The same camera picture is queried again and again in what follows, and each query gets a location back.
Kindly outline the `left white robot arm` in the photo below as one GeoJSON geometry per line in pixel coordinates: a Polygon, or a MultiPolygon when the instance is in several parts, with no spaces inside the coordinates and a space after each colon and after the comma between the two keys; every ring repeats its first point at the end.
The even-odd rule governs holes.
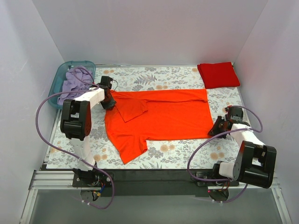
{"type": "Polygon", "coordinates": [[[102,76],[99,88],[91,88],[90,91],[74,99],[66,99],[63,102],[60,130],[69,139],[74,154],[79,157],[76,169],[85,172],[83,181],[90,187],[99,183],[99,174],[92,171],[95,160],[91,153],[89,134],[92,129],[91,110],[101,104],[104,110],[112,110],[116,104],[111,89],[113,79],[102,76]]]}

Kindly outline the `orange t shirt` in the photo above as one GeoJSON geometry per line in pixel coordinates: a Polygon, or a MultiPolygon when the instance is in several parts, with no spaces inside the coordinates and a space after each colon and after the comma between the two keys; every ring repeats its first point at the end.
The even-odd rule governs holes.
{"type": "Polygon", "coordinates": [[[124,164],[148,150],[148,140],[207,139],[213,126],[207,92],[197,90],[113,92],[106,112],[109,140],[124,164]]]}

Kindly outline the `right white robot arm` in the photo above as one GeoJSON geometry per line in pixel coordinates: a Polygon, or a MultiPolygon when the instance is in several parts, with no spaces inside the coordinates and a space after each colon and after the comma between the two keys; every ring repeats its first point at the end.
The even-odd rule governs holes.
{"type": "Polygon", "coordinates": [[[227,114],[217,117],[208,135],[226,138],[224,132],[233,131],[229,135],[240,148],[235,162],[218,161],[214,164],[212,182],[220,186],[230,179],[269,188],[274,176],[276,149],[262,143],[255,136],[249,123],[243,121],[241,107],[228,106],[225,111],[227,114]]]}

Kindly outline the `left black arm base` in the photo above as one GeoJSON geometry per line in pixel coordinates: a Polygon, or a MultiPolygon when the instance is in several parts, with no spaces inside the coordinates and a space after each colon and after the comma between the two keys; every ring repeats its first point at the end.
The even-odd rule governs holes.
{"type": "Polygon", "coordinates": [[[108,173],[110,175],[109,178],[106,174],[98,170],[83,171],[73,168],[72,172],[74,173],[73,187],[111,187],[111,180],[114,179],[113,173],[108,173]]]}

